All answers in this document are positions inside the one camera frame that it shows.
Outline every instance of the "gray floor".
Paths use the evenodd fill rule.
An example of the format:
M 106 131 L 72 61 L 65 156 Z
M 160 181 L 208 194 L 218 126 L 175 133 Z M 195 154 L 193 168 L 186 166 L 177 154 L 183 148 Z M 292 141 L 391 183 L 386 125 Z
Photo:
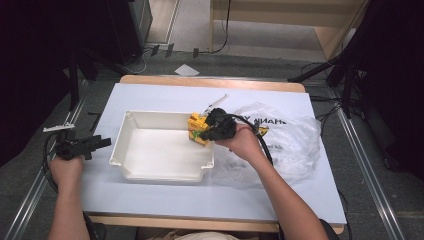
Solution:
M 187 5 L 181 5 L 181 7 L 189 8 Z M 204 34 L 203 28 L 199 27 L 198 30 L 197 33 L 199 33 L 199 36 Z M 299 75 L 302 67 L 308 63 L 324 61 L 322 55 L 320 56 L 316 52 L 316 40 L 310 39 L 312 37 L 310 29 L 293 28 L 293 31 L 297 33 L 299 31 L 305 31 L 306 34 L 301 34 L 303 37 L 299 38 L 285 38 L 284 41 L 292 39 L 292 41 L 300 41 L 302 43 L 296 45 L 294 43 L 282 42 L 281 39 L 278 40 L 279 38 L 276 38 L 276 45 L 273 45 L 273 47 L 291 49 L 285 51 L 282 55 L 279 53 L 278 57 L 262 54 L 264 52 L 266 53 L 266 51 L 253 51 L 257 49 L 256 47 L 249 48 L 250 45 L 254 44 L 253 42 L 249 42 L 250 45 L 245 44 L 247 48 L 234 47 L 236 43 L 229 42 L 229 48 L 233 50 L 237 49 L 239 51 L 237 54 L 231 54 L 227 51 L 219 55 L 201 55 L 196 59 L 193 59 L 189 52 L 173 53 L 169 58 L 165 58 L 164 52 L 159 52 L 154 57 L 150 57 L 147 54 L 145 55 L 147 68 L 142 74 L 175 75 L 174 71 L 178 67 L 182 64 L 187 64 L 199 71 L 200 76 L 247 77 L 263 78 L 267 79 L 267 81 L 280 81 L 281 79 Z M 187 34 L 182 32 L 181 27 L 175 26 L 171 41 L 176 43 L 176 50 L 185 50 L 183 47 L 184 44 L 186 44 L 188 49 L 186 51 L 191 51 L 193 46 L 199 48 L 203 46 L 197 45 L 197 43 L 186 43 L 186 39 L 191 39 L 187 36 Z M 141 58 L 138 58 L 127 67 L 132 70 L 140 70 L 143 69 L 144 62 Z M 89 116 L 87 113 L 101 112 L 113 85 L 119 81 L 119 77 L 110 70 L 101 67 L 100 70 L 101 74 L 98 80 L 91 84 L 90 94 L 76 123 L 78 132 L 81 135 L 89 135 L 88 130 L 94 122 L 94 117 Z M 314 76 L 313 81 L 305 81 L 304 84 L 306 85 L 307 92 L 311 95 L 328 96 L 329 91 L 325 86 L 316 86 L 313 84 L 316 83 L 315 80 L 318 80 L 318 82 L 323 81 L 325 77 L 326 74 L 321 73 Z M 69 96 L 65 97 L 54 112 L 52 112 L 51 116 L 46 119 L 45 123 L 40 126 L 25 150 L 0 168 L 0 179 L 2 179 L 0 181 L 0 239 L 5 237 L 24 196 L 31 187 L 41 167 L 41 148 L 45 138 L 45 134 L 41 131 L 42 128 L 62 124 L 68 114 L 68 106 Z M 329 102 L 313 102 L 316 115 L 327 113 L 332 107 L 333 104 Z M 424 236 L 424 201 L 422 200 L 424 199 L 424 183 L 407 172 L 392 172 L 387 170 L 382 161 L 381 152 L 377 148 L 366 122 L 356 116 L 353 117 L 353 122 L 386 196 L 395 213 L 398 215 L 398 220 L 405 235 L 408 239 L 412 240 L 422 239 L 422 236 Z M 348 211 L 346 215 L 350 222 L 353 239 L 389 239 L 337 115 L 332 115 L 327 121 L 323 134 L 323 142 L 330 160 L 336 185 L 347 199 Z M 54 202 L 55 194 L 47 186 L 29 220 L 22 239 L 46 238 L 52 220 Z M 134 239 L 135 228 L 133 227 L 107 227 L 107 239 Z M 349 239 L 347 229 L 340 235 L 340 239 Z

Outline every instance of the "white plastic bag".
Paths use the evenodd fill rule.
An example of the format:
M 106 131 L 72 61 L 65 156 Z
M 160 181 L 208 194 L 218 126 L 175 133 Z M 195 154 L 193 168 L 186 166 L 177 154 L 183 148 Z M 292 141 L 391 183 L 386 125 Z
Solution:
M 310 176 L 320 158 L 320 123 L 312 117 L 288 119 L 276 109 L 262 103 L 245 106 L 235 114 L 251 123 L 259 121 L 267 133 L 263 137 L 271 153 L 274 167 L 289 183 Z M 262 186 L 250 164 L 227 148 L 216 146 L 213 180 L 219 184 L 240 187 Z

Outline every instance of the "wooden desk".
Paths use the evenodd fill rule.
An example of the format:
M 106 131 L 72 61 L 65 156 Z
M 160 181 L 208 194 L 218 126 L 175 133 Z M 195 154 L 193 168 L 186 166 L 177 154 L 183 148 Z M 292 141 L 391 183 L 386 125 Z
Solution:
M 249 90 L 285 91 L 285 92 L 294 92 L 294 93 L 305 92 L 303 85 L 298 83 L 258 82 L 258 81 L 225 80 L 225 79 L 212 79 L 212 78 L 124 76 L 121 79 L 120 83 L 121 84 L 122 83 L 144 84 L 146 86 L 154 84 L 154 85 L 163 85 L 163 86 L 189 86 L 189 87 L 209 87 L 209 88 L 227 88 L 227 89 L 237 88 L 237 89 L 249 89 Z M 105 115 L 108 115 L 108 116 L 115 115 L 115 114 L 107 114 L 106 112 L 109 111 L 110 113 L 111 109 L 116 109 L 118 105 L 115 105 L 115 106 L 108 106 L 108 105 L 106 106 L 105 112 L 103 113 L 103 117 L 105 117 Z M 108 119 L 107 123 L 102 123 L 102 119 L 101 119 L 98 130 L 96 130 L 96 133 L 100 132 L 101 134 L 103 134 L 104 130 L 102 129 L 99 130 L 99 128 L 103 128 L 103 129 L 110 128 L 111 126 L 108 125 L 110 124 L 109 122 L 111 121 Z M 104 158 L 105 156 L 110 156 L 110 153 L 106 153 L 104 155 L 100 154 L 96 156 L 96 154 L 99 154 L 99 152 L 101 151 L 102 149 L 99 149 L 98 151 L 94 152 L 93 159 L 99 159 L 102 157 Z M 96 171 L 91 170 L 93 171 L 91 173 L 94 173 L 94 174 L 98 174 L 99 171 L 104 171 L 105 175 L 110 176 L 114 174 L 112 173 L 112 170 L 116 171 L 116 169 L 111 170 L 110 166 L 104 166 L 104 164 L 99 164 L 96 161 L 90 161 L 90 162 L 87 162 L 87 164 L 93 164 L 93 165 L 98 164 L 95 166 L 84 167 L 85 170 L 96 169 Z M 100 188 L 102 187 L 88 186 L 90 184 L 93 184 L 93 182 L 95 182 L 95 180 L 93 180 L 94 178 L 98 178 L 98 176 L 90 176 L 91 173 L 83 174 L 83 183 L 87 182 L 87 184 L 83 184 L 83 188 L 84 187 L 86 188 L 86 189 L 83 189 L 83 194 L 82 194 L 83 204 L 84 202 L 87 203 L 88 201 L 92 201 L 91 200 L 92 198 L 89 195 L 92 195 L 93 191 L 98 192 L 98 194 L 105 195 L 103 196 L 103 198 L 108 197 L 107 196 L 108 194 L 105 193 L 104 191 L 109 191 L 110 189 L 109 186 L 104 186 L 105 184 L 103 184 L 102 186 L 105 189 L 103 191 L 100 190 Z M 106 179 L 104 181 L 110 182 L 110 184 L 116 184 L 117 180 Z M 108 209 L 113 208 L 113 206 L 105 206 L 103 209 L 106 209 L 106 208 Z M 221 230 L 221 231 L 278 232 L 278 224 L 276 223 L 276 221 L 213 219 L 213 218 L 204 218 L 204 217 L 175 217 L 175 216 L 164 216 L 164 215 L 158 216 L 158 215 L 152 215 L 152 214 L 123 214 L 123 213 L 116 214 L 116 213 L 109 213 L 108 210 L 97 210 L 96 212 L 90 213 L 90 209 L 88 209 L 88 212 L 94 222 L 101 222 L 108 225 L 161 227 L 161 228 L 175 228 L 175 229 L 218 230 L 218 231 Z M 344 229 L 343 224 L 332 224 L 332 226 L 334 230 L 336 231 L 336 233 L 343 232 L 343 229 Z
M 211 0 L 209 49 L 214 20 L 226 20 L 228 0 Z M 368 0 L 232 0 L 230 21 L 313 26 L 327 59 L 333 58 L 357 26 Z

